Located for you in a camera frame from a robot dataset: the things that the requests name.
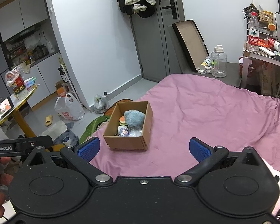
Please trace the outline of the burger plush toy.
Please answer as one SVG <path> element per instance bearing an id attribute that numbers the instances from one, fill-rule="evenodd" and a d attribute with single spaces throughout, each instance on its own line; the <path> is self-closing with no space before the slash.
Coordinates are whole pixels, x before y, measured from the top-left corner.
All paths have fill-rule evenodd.
<path id="1" fill-rule="evenodd" d="M 119 124 L 120 124 L 120 125 L 126 125 L 125 116 L 121 116 L 121 117 L 119 118 Z"/>

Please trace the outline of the grey fluffy plush toy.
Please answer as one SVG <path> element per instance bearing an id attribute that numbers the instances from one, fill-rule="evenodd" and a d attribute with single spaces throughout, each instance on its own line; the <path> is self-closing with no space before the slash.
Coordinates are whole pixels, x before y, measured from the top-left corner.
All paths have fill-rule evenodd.
<path id="1" fill-rule="evenodd" d="M 145 119 L 145 114 L 138 110 L 128 110 L 124 112 L 126 124 L 129 127 L 142 129 Z"/>

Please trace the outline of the blue tissue pack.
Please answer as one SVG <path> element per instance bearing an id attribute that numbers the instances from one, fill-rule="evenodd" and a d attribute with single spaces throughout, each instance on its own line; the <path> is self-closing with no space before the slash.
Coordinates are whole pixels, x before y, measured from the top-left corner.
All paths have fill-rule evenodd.
<path id="1" fill-rule="evenodd" d="M 120 137 L 129 136 L 129 130 L 128 130 L 128 127 L 126 125 L 118 126 L 118 136 L 120 136 Z"/>

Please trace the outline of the clear plastic bag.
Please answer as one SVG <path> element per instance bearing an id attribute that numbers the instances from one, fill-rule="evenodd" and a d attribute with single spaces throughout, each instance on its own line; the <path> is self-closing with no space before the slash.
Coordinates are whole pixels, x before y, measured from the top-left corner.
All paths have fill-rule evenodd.
<path id="1" fill-rule="evenodd" d="M 129 129 L 129 137 L 139 137 L 142 136 L 142 130 L 137 129 L 137 128 L 130 128 Z"/>

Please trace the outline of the cartoon floor mat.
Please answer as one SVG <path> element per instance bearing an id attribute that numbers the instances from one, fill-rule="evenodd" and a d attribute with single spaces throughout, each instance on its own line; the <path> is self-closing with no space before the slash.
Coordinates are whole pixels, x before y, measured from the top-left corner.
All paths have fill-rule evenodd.
<path id="1" fill-rule="evenodd" d="M 89 137 L 91 137 L 97 130 L 99 130 L 101 127 L 106 125 L 110 117 L 114 111 L 114 108 L 117 103 L 114 103 L 111 108 L 109 108 L 102 116 L 97 117 L 94 119 L 85 129 L 85 132 L 82 134 L 79 143 L 84 143 Z"/>

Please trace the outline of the phone with lit screen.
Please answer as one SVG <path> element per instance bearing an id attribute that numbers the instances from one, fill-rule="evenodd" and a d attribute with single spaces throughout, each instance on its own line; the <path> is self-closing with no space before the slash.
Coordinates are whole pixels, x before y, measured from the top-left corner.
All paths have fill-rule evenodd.
<path id="1" fill-rule="evenodd" d="M 0 103 L 0 120 L 4 118 L 4 116 L 11 111 L 14 107 L 13 102 L 10 97 L 5 98 Z"/>

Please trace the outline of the pink bed sheet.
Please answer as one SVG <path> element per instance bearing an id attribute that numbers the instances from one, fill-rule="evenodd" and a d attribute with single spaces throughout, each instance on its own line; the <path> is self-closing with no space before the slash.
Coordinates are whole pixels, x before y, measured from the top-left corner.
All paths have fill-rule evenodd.
<path id="1" fill-rule="evenodd" d="M 280 100 L 190 74 L 167 76 L 147 91 L 153 111 L 145 152 L 113 151 L 104 140 L 91 163 L 112 177 L 170 176 L 197 164 L 189 152 L 196 137 L 230 151 L 252 146 L 280 171 Z"/>

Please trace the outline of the white plastic shopping bag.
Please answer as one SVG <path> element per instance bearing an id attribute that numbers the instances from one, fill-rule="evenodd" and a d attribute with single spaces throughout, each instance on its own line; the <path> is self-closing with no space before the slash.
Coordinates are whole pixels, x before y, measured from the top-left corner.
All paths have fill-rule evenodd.
<path id="1" fill-rule="evenodd" d="M 66 120 L 80 120 L 85 114 L 81 104 L 71 93 L 67 93 L 64 97 L 57 97 L 55 111 Z"/>

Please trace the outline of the yellow slipper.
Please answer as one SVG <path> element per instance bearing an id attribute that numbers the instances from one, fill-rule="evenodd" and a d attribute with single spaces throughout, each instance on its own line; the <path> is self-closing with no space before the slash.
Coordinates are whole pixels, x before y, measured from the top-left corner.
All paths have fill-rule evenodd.
<path id="1" fill-rule="evenodd" d="M 45 118 L 45 126 L 46 127 L 48 127 L 48 126 L 50 126 L 52 124 L 52 118 L 53 118 L 52 115 L 46 116 L 46 118 Z"/>

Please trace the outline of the round yellow edged table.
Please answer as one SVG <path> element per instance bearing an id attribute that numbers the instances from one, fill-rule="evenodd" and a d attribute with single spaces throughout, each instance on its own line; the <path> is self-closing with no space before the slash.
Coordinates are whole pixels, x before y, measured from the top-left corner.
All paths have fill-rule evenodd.
<path id="1" fill-rule="evenodd" d="M 0 119 L 0 140 L 8 139 L 8 136 L 1 128 L 1 124 L 4 123 L 9 117 L 13 117 L 13 119 L 17 122 L 17 124 L 27 137 L 36 137 L 35 133 L 32 131 L 32 129 L 29 127 L 29 125 L 21 115 L 20 107 L 23 106 L 25 102 L 27 102 L 27 100 L 34 94 L 37 88 L 38 86 L 35 86 L 31 90 L 29 90 L 28 95 L 23 100 L 18 100 L 14 95 L 11 96 L 14 107 L 5 115 L 4 118 Z"/>

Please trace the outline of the brown cardboard box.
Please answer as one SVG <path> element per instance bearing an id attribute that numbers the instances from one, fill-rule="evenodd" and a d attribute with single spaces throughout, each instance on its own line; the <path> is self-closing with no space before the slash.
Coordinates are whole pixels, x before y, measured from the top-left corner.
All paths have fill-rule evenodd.
<path id="1" fill-rule="evenodd" d="M 146 151 L 153 111 L 148 101 L 118 103 L 103 134 L 112 150 Z"/>

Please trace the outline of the white supplement jar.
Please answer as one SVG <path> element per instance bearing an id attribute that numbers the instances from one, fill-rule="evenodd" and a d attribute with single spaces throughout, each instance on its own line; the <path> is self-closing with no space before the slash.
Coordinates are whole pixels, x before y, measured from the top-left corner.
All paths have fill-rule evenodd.
<path id="1" fill-rule="evenodd" d="M 206 57 L 204 61 L 200 64 L 199 70 L 206 71 L 207 69 L 210 69 L 211 63 L 212 63 L 211 57 Z"/>

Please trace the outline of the large clear plastic jug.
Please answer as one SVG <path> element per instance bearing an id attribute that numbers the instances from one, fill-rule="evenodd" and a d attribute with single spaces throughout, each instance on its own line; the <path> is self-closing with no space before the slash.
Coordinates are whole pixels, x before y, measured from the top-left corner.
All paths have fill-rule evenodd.
<path id="1" fill-rule="evenodd" d="M 216 78 L 224 78 L 227 75 L 227 54 L 222 45 L 217 45 L 211 53 L 211 74 Z"/>

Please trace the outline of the grey door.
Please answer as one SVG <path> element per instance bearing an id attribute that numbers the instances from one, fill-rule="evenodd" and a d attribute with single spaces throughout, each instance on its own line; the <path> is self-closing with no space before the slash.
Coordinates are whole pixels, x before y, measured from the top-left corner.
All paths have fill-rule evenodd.
<path id="1" fill-rule="evenodd" d="M 159 82 L 181 73 L 174 47 L 172 24 L 185 20 L 183 0 L 156 0 L 155 13 L 149 18 L 130 18 L 136 51 L 144 79 Z"/>

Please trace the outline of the lying red label bottle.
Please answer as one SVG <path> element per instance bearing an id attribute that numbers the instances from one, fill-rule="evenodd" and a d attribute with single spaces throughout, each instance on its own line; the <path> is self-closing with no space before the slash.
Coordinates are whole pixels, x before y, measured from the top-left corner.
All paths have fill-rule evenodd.
<path id="1" fill-rule="evenodd" d="M 266 45 L 269 46 L 269 48 L 271 48 L 274 51 L 280 52 L 280 42 L 278 42 L 277 40 L 267 36 L 265 38 L 265 43 Z"/>

